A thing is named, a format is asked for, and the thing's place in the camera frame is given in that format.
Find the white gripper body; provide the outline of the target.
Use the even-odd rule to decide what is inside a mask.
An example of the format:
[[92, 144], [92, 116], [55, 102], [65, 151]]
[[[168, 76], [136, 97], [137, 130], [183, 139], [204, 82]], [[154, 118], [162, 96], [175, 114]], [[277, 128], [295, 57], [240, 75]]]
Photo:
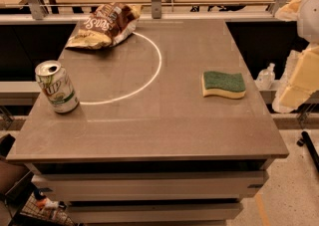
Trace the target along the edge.
[[309, 43], [319, 43], [319, 0], [302, 0], [297, 15], [297, 32]]

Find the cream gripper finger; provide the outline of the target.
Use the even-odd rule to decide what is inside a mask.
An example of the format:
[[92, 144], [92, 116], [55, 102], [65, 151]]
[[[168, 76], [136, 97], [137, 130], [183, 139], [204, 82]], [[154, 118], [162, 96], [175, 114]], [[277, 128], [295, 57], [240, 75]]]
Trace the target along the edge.
[[319, 90], [319, 45], [302, 52], [292, 50], [272, 102], [277, 113], [291, 113]]
[[281, 21], [296, 21], [299, 17], [302, 0], [291, 0], [280, 7], [274, 17]]

